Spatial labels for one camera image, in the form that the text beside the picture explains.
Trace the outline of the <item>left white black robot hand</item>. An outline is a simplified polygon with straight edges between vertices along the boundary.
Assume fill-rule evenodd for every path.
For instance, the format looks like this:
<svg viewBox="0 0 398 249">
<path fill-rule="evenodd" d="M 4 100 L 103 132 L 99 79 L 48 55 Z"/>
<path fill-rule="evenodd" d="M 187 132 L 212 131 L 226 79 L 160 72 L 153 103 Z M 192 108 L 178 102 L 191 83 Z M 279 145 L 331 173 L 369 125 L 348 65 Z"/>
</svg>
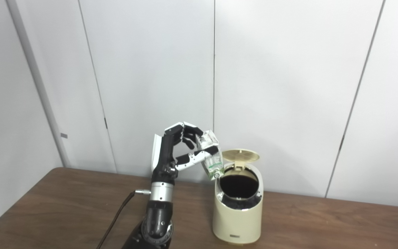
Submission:
<svg viewBox="0 0 398 249">
<path fill-rule="evenodd" d="M 163 136 L 155 134 L 151 163 L 151 182 L 174 184 L 178 173 L 197 164 L 206 166 L 214 156 L 222 160 L 218 144 L 200 145 L 205 137 L 205 132 L 188 122 L 178 122 L 168 127 Z M 192 153 L 178 157 L 173 156 L 173 150 L 179 143 L 184 143 L 190 150 L 197 148 Z"/>
</svg>

